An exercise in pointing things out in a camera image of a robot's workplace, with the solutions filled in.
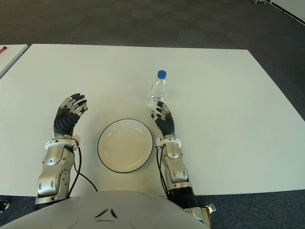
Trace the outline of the robot right hand black silver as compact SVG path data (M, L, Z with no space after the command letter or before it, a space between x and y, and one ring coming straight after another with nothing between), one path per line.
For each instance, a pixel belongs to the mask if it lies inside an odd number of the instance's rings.
M154 120L163 136L175 135L174 120L168 106L164 102L158 101L156 111L158 113L156 113L154 110L151 110L150 117Z

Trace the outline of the robot left hand black silver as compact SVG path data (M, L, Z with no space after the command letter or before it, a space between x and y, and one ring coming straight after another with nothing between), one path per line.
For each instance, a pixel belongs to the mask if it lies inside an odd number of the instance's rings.
M54 119L54 136L72 136L75 125L87 110L85 95L77 93L65 98L60 104Z

